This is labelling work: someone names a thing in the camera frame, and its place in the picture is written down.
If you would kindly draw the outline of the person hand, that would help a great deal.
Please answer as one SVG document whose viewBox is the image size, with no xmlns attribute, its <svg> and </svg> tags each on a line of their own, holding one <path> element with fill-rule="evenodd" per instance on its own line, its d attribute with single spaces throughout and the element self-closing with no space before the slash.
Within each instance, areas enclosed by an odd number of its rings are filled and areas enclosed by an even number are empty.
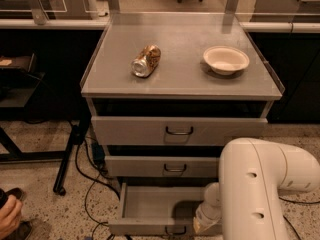
<svg viewBox="0 0 320 240">
<path fill-rule="evenodd" d="M 22 202 L 10 195 L 5 205 L 0 209 L 0 240 L 13 233 L 21 221 Z"/>
</svg>

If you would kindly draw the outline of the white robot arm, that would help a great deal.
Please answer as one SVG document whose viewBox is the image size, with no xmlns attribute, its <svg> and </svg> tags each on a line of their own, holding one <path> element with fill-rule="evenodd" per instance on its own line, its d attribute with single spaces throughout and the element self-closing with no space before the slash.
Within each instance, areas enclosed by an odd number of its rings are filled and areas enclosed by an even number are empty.
<svg viewBox="0 0 320 240">
<path fill-rule="evenodd" d="M 289 240 L 279 195 L 318 188 L 320 164 L 296 146 L 238 138 L 222 150 L 218 179 L 196 210 L 197 233 L 221 223 L 223 240 Z"/>
</svg>

